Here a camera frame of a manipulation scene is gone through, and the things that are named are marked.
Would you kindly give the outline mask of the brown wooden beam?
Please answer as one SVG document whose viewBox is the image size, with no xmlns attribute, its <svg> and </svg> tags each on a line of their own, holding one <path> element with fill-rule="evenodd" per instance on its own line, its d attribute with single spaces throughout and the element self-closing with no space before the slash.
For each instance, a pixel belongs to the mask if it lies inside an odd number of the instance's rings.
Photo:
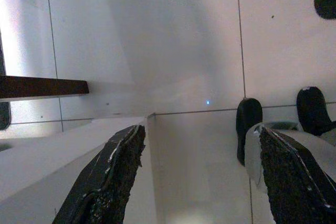
<svg viewBox="0 0 336 224">
<path fill-rule="evenodd" d="M 0 76 L 0 102 L 86 95 L 83 80 Z"/>
</svg>

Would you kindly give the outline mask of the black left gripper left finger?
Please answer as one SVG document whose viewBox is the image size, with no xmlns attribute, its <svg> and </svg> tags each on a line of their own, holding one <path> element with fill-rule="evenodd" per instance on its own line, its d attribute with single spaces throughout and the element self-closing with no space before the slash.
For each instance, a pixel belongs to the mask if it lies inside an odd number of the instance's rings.
<svg viewBox="0 0 336 224">
<path fill-rule="evenodd" d="M 141 124 L 116 132 L 80 172 L 52 224 L 123 224 L 145 135 Z"/>
</svg>

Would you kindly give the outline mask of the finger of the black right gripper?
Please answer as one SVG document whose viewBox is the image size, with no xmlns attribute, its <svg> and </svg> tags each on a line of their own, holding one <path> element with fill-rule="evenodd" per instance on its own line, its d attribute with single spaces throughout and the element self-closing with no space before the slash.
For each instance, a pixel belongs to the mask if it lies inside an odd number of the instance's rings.
<svg viewBox="0 0 336 224">
<path fill-rule="evenodd" d="M 245 166 L 245 143 L 248 130 L 263 120 L 260 102 L 254 98 L 243 99 L 237 108 L 236 133 L 237 133 L 237 159 Z"/>
<path fill-rule="evenodd" d="M 323 93 L 317 87 L 302 88 L 297 94 L 297 113 L 303 130 L 315 136 L 336 129 L 331 121 Z"/>
</svg>

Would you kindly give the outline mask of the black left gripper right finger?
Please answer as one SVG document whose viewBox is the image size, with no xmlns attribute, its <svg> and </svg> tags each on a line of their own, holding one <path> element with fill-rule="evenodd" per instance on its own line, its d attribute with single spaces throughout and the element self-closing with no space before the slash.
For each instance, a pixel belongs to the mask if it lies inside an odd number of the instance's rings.
<svg viewBox="0 0 336 224">
<path fill-rule="evenodd" d="M 261 165 L 276 224 L 336 224 L 336 181 L 294 138 L 263 127 Z"/>
</svg>

